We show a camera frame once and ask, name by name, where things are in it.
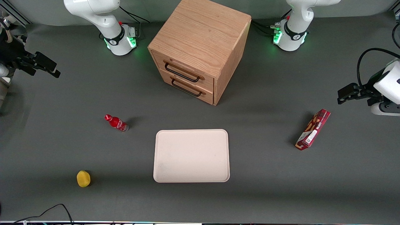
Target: red bottle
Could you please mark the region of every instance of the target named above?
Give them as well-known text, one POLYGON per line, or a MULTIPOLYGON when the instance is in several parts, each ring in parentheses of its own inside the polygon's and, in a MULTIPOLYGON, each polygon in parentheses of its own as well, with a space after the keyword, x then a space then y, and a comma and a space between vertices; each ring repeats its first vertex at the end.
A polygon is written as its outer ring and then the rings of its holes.
POLYGON ((129 129, 129 126, 118 117, 112 117, 111 115, 107 114, 105 115, 104 119, 107 120, 112 127, 122 132, 126 132, 129 129))

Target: drawer handle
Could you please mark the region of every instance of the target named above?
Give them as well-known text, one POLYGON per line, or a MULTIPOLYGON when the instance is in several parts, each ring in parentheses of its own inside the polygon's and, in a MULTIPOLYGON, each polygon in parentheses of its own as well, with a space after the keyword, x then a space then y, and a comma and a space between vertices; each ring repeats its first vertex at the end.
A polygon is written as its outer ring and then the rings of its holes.
POLYGON ((165 69, 166 69, 167 71, 169 71, 169 72, 171 72, 171 73, 173 73, 173 74, 175 74, 175 75, 178 75, 178 76, 180 76, 180 77, 182 77, 182 78, 185 78, 186 80, 190 80, 190 81, 192 81, 192 82, 194 83, 194 82, 198 82, 199 79, 200 79, 200 77, 197 76, 197 78, 196 78, 195 80, 193 80, 193 79, 191 79, 191 78, 189 78, 189 77, 187 77, 187 76, 185 76, 185 75, 182 75, 182 74, 180 74, 180 73, 178 73, 178 72, 176 72, 176 71, 171 70, 170 68, 168 68, 168 65, 169 65, 169 64, 166 62, 166 63, 165 63, 165 69))
POLYGON ((199 91, 198 94, 194 94, 193 92, 190 92, 190 91, 188 91, 188 90, 186 90, 186 89, 184 89, 184 88, 182 88, 182 87, 180 87, 180 86, 174 84, 174 82, 175 82, 175 79, 172 79, 171 84, 172 84, 174 87, 176 87, 176 88, 178 88, 178 89, 180 89, 180 90, 182 90, 182 91, 184 91, 184 92, 186 92, 186 93, 188 93, 188 94, 190 94, 190 95, 193 95, 193 96, 195 96, 195 97, 199 97, 199 96, 201 95, 201 93, 202 93, 201 91, 199 91))

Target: sponge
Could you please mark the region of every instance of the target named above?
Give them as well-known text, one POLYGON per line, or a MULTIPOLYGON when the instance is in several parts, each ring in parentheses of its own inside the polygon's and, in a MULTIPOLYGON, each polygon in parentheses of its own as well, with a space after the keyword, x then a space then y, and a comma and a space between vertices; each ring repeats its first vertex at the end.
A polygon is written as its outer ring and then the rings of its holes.
POLYGON ((90 184, 90 175, 88 172, 81 170, 76 175, 76 181, 80 187, 87 187, 90 184))

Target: wooden drawer cabinet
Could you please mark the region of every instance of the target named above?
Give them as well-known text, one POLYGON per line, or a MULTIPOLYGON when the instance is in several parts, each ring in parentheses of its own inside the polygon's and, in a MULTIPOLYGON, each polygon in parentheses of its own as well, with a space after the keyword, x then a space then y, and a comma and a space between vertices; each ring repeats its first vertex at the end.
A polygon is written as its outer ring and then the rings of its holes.
POLYGON ((164 69, 164 71, 168 71, 170 75, 180 77, 192 85, 212 92, 214 88, 214 78, 211 76, 206 74, 196 74, 195 72, 192 72, 192 69, 190 69, 188 66, 175 62, 173 59, 163 56, 157 52, 154 52, 153 56, 158 69, 164 69))
POLYGON ((242 58, 250 22, 209 0, 182 0, 148 49, 166 83, 217 105, 242 58))
POLYGON ((159 71, 160 71, 161 77, 165 83, 172 85, 172 86, 182 90, 183 92, 186 92, 200 100, 203 100, 206 103, 209 103, 209 104, 213 103, 212 92, 209 92, 209 91, 199 88, 197 86, 191 85, 191 84, 183 81, 182 79, 171 76, 165 70, 159 70, 159 71))

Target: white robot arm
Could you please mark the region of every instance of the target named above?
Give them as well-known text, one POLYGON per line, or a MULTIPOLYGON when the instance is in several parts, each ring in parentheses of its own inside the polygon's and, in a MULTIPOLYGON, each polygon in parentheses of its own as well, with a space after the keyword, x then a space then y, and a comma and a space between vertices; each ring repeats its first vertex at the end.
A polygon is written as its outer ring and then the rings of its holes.
POLYGON ((120 0, 64 0, 64 5, 72 15, 93 23, 115 55, 128 54, 136 47, 135 28, 126 24, 120 25, 110 13, 118 9, 120 0))
POLYGON ((307 28, 314 18, 311 7, 330 6, 339 3, 341 0, 286 0, 292 7, 289 20, 283 19, 277 22, 274 27, 278 32, 274 37, 274 44, 285 51, 295 51, 304 42, 307 28))
POLYGON ((367 103, 376 115, 400 116, 400 62, 395 59, 374 74, 368 83, 351 83, 338 91, 338 104, 369 98, 367 103))

